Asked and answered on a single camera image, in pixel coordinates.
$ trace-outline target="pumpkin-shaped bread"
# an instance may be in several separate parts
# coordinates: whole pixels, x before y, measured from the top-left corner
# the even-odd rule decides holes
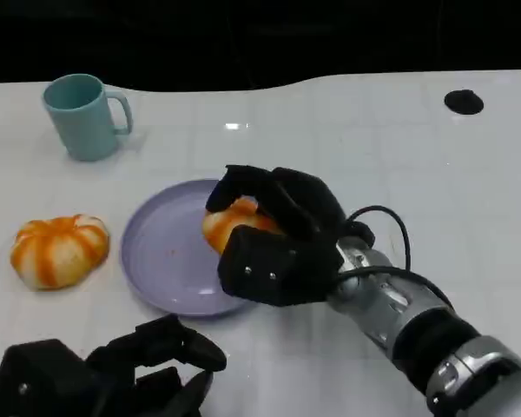
[[[11,265],[30,287],[77,284],[109,251],[104,223],[89,215],[33,220],[23,225],[11,249]]]
[[[257,214],[257,204],[242,197],[220,213],[209,213],[202,221],[202,233],[208,244],[219,254],[224,252],[234,227],[241,224],[280,234],[276,223],[265,215]]]

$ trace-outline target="mug handle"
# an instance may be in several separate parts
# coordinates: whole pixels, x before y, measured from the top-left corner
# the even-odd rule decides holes
[[[114,127],[114,133],[117,135],[129,135],[133,130],[133,115],[131,114],[128,99],[119,91],[106,91],[106,98],[113,98],[120,102],[123,108],[123,113],[125,113],[125,118],[128,121],[128,125],[125,128]]]

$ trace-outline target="white table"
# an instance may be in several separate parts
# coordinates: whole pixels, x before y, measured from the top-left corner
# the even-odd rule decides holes
[[[43,87],[0,84],[0,360],[12,343],[50,337],[85,355],[157,317],[126,285],[123,228],[154,192],[220,177],[229,162],[319,175],[346,210],[396,209],[412,234],[413,269],[521,354],[521,71],[331,76],[254,92],[128,90],[135,134],[93,164],[66,156],[42,108]],[[462,88],[483,98],[481,114],[444,106],[444,95]],[[29,291],[9,265],[16,230],[78,212],[109,226],[108,260],[77,288]],[[400,265],[395,226],[383,215],[365,221]],[[260,306],[188,325],[228,355],[206,417],[427,415],[404,376],[325,305]]]

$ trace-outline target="wire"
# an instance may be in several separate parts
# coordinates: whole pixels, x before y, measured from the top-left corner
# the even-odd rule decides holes
[[[448,299],[448,297],[442,292],[440,288],[438,288],[432,281],[426,279],[424,276],[415,274],[411,271],[411,243],[409,242],[409,234],[407,233],[406,224],[401,220],[401,217],[393,211],[391,208],[384,206],[368,206],[364,208],[360,208],[355,211],[349,217],[347,217],[346,222],[350,223],[355,221],[359,216],[364,213],[369,213],[373,211],[379,211],[382,213],[386,213],[391,216],[396,223],[398,223],[399,228],[401,229],[401,235],[403,237],[403,244],[406,253],[406,267],[395,268],[395,267],[385,267],[385,266],[375,266],[375,267],[365,267],[365,268],[357,268],[349,271],[340,272],[337,274],[335,281],[333,282],[333,287],[337,288],[343,282],[352,279],[353,277],[365,278],[369,275],[375,274],[389,274],[397,276],[398,278],[402,278],[409,282],[414,282],[416,284],[427,287],[431,292],[434,293],[441,301],[447,304],[450,308],[453,309],[452,302]]]
[[[406,224],[403,223],[403,220],[401,220],[401,217],[399,217],[399,215],[395,211],[385,206],[368,206],[360,208],[359,210],[351,214],[349,217],[347,217],[346,222],[351,223],[354,220],[356,220],[359,216],[363,215],[364,213],[369,213],[371,211],[380,211],[382,213],[386,213],[387,215],[391,216],[392,219],[396,221],[396,223],[398,223],[399,229],[401,230],[401,236],[403,237],[403,246],[406,252],[406,270],[411,271],[411,243],[409,242],[409,233],[407,233]]]

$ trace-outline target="teal mug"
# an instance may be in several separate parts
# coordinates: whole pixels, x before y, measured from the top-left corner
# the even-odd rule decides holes
[[[122,104],[126,127],[114,126],[108,99]],[[113,154],[119,140],[133,129],[128,99],[120,92],[105,91],[95,76],[71,74],[53,81],[43,93],[44,107],[67,148],[78,161],[98,161]]]

